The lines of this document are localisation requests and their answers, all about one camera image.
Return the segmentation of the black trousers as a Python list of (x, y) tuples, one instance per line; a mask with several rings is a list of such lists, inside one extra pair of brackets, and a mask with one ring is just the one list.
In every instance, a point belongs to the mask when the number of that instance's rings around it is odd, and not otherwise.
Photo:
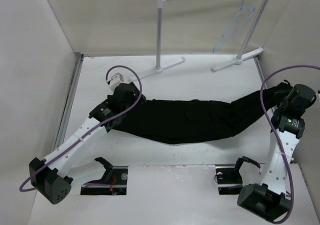
[(231, 103), (216, 100), (147, 100), (128, 112), (114, 130), (169, 145), (234, 137), (276, 106), (277, 86)]

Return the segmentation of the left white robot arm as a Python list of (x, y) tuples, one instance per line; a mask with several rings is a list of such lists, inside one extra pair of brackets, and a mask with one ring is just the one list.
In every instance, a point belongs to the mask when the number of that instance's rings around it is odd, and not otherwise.
[(51, 204), (60, 203), (71, 191), (68, 172), (90, 145), (119, 125), (135, 106), (145, 102), (142, 87), (120, 83), (106, 100), (97, 105), (76, 132), (43, 159), (35, 157), (28, 165), (31, 185)]

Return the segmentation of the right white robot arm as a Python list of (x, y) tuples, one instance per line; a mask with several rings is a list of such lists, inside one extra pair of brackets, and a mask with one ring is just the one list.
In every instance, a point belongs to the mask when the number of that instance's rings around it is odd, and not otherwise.
[[(288, 165), (305, 131), (302, 116), (316, 100), (316, 92), (306, 85), (296, 84), (290, 89), (270, 119), (273, 128), (264, 166), (245, 156), (238, 158), (233, 167), (217, 166), (214, 179), (219, 195), (237, 195), (239, 207), (273, 224), (290, 214), (294, 192)], [(250, 177), (250, 170), (243, 163), (260, 169), (258, 182), (243, 184)]]

